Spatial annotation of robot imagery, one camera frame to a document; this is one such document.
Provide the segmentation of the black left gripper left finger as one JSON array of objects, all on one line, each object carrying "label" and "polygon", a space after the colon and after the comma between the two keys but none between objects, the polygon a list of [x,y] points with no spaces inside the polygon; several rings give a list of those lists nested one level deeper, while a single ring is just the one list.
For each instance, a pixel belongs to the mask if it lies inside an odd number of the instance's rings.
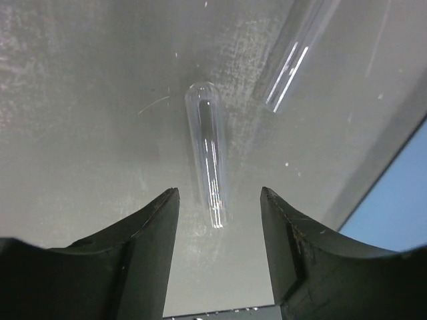
[{"label": "black left gripper left finger", "polygon": [[1,239],[2,319],[161,319],[179,191],[68,247]]}]

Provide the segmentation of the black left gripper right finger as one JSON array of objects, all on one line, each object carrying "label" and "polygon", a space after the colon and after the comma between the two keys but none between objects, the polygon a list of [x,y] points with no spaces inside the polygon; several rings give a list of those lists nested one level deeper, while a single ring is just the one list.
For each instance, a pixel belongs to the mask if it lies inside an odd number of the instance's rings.
[{"label": "black left gripper right finger", "polygon": [[274,303],[283,319],[425,319],[426,248],[403,252],[351,239],[260,195]]}]

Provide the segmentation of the short glass test tube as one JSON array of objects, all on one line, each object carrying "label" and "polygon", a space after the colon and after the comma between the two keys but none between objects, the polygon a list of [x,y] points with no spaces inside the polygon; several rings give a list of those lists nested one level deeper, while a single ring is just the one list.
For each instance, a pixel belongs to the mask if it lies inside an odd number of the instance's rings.
[{"label": "short glass test tube", "polygon": [[214,229],[231,220],[228,210],[226,130],[222,98],[210,82],[194,83],[185,93],[199,195]]}]

